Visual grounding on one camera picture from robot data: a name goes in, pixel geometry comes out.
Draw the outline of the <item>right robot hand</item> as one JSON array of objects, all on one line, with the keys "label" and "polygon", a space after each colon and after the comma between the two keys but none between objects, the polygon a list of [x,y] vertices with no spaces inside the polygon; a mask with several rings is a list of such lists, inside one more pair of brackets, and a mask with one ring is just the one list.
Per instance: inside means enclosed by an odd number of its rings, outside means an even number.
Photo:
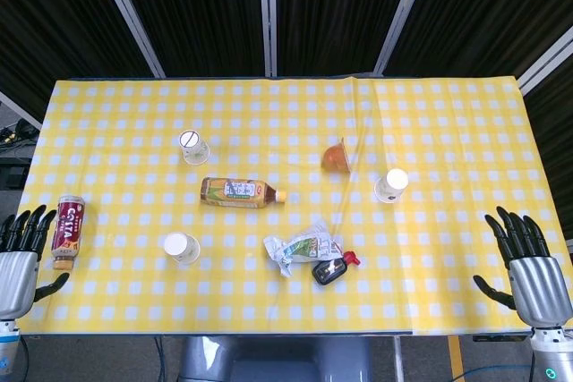
[{"label": "right robot hand", "polygon": [[560,264],[549,250],[540,226],[530,216],[519,216],[498,206],[499,219],[484,219],[497,241],[507,270],[510,293],[494,289],[474,275],[477,288],[488,298],[514,310],[533,328],[563,327],[572,319],[572,304]]}]

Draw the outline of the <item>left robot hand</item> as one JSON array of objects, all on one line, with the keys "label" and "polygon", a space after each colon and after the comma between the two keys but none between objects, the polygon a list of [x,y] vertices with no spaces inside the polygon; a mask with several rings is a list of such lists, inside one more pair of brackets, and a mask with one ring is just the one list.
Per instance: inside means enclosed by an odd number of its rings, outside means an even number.
[{"label": "left robot hand", "polygon": [[45,286],[37,286],[39,263],[56,212],[41,205],[1,223],[1,320],[25,316],[32,305],[59,291],[69,279],[64,272]]}]

